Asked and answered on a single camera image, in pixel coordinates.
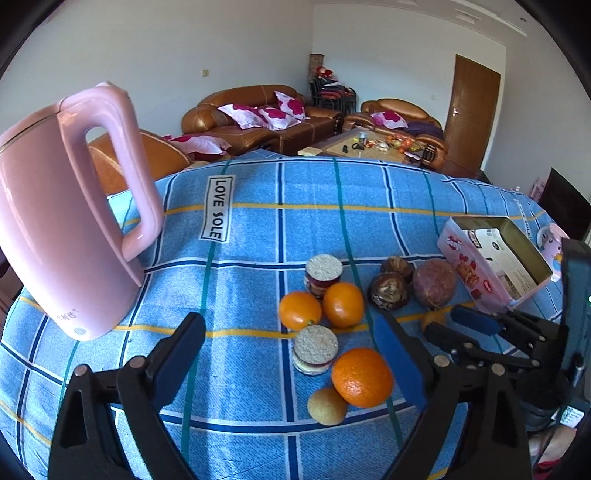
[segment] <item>coffee table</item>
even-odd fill
[[[411,164],[410,159],[395,148],[390,148],[387,152],[382,152],[376,147],[366,148],[365,150],[354,150],[352,148],[353,144],[356,142],[356,139],[359,138],[361,132],[367,133],[370,140],[386,140],[386,135],[376,133],[373,130],[354,128],[348,132],[335,135],[328,140],[315,143],[311,147],[303,148],[298,154],[306,157],[371,158],[393,163]],[[343,152],[344,145],[348,148],[347,153]]]

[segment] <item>ceiling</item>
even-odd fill
[[[536,21],[515,0],[312,0],[315,4],[366,4],[444,18],[503,45],[527,37]]]

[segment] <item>kettle handle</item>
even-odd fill
[[[133,104],[126,91],[108,83],[63,99],[57,114],[70,158],[89,158],[86,133],[104,127],[111,137],[125,181],[134,196],[141,221],[123,237],[126,261],[146,250],[162,230],[162,200],[150,175]]]

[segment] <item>kettle lid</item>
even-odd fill
[[[60,104],[49,105],[41,110],[26,116],[20,122],[16,123],[3,134],[0,134],[0,150],[10,142],[13,138],[23,133],[28,128],[32,127],[48,116],[56,115],[60,111]]]

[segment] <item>yellow stripe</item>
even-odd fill
[[[443,470],[439,470],[438,472],[430,475],[427,480],[437,480],[438,478],[441,478],[443,475],[445,475],[447,473],[447,468],[444,468]]]
[[[279,205],[278,203],[246,203],[246,202],[236,202],[232,204],[233,207],[236,208],[260,208],[260,209],[272,209],[276,210],[279,208],[286,209],[286,210],[338,210],[338,205],[317,205],[314,203],[302,203],[302,204],[293,204],[287,203],[285,205]],[[343,205],[344,210],[350,210],[354,212],[384,212],[384,213],[414,213],[416,215],[432,215],[433,212],[431,210],[424,210],[418,208],[402,208],[402,207],[375,207],[375,206],[367,206],[367,205]],[[182,212],[194,212],[196,210],[203,210],[203,204],[198,205],[186,205],[184,207],[178,207],[171,210],[167,210],[164,212],[165,215],[172,215],[174,213],[182,213]],[[536,218],[540,217],[541,215],[545,214],[545,211],[541,210],[536,213],[532,217],[527,217],[528,220],[535,220]],[[435,211],[435,215],[437,216],[444,216],[444,217],[451,217],[451,216],[466,216],[469,214],[463,212],[440,212]],[[511,220],[521,220],[521,215],[514,215],[509,217]],[[135,218],[132,220],[128,220],[124,223],[124,226],[133,225],[134,223],[139,223],[139,219]]]
[[[6,405],[2,400],[0,400],[0,407],[2,407],[4,409],[4,411],[8,414],[8,416],[10,418],[12,418],[13,420],[16,420],[18,423],[20,423],[21,425],[23,425],[29,432],[31,432],[35,437],[37,437],[39,440],[41,440],[47,446],[51,446],[51,440],[50,439],[48,439],[46,436],[44,436],[41,433],[39,433],[35,428],[33,428],[33,426],[29,422],[27,422],[26,420],[22,419],[21,417],[18,417],[17,414],[15,414],[8,407],[8,405]]]
[[[31,307],[35,307],[37,310],[39,310],[43,315],[45,315],[45,310],[43,310],[41,308],[41,305],[39,305],[35,300],[31,300],[28,299],[26,297],[23,297],[22,295],[18,298],[18,300],[23,301],[25,303],[28,303]]]
[[[466,307],[473,307],[474,302],[462,303]],[[443,309],[445,313],[451,311],[451,307],[446,307]],[[413,322],[415,320],[420,320],[425,315],[425,312],[422,313],[414,313],[412,315],[405,315],[404,317],[397,318],[398,323],[406,323],[406,322]],[[146,331],[146,332],[155,332],[155,333],[163,333],[165,335],[172,335],[174,333],[174,328],[170,327],[158,327],[154,325],[132,325],[131,327],[125,326],[117,326],[114,328],[120,332],[132,332],[132,331]],[[352,328],[332,328],[331,329],[335,334],[342,335],[344,333],[355,333],[355,332],[365,332],[368,330],[368,325],[363,323],[361,325],[356,325]],[[289,333],[281,333],[277,332],[276,330],[257,330],[257,329],[244,329],[244,328],[228,328],[223,330],[213,330],[207,331],[205,336],[207,338],[222,338],[222,337],[256,337],[256,338],[271,338],[271,339],[290,339],[295,338],[297,332],[289,332]]]

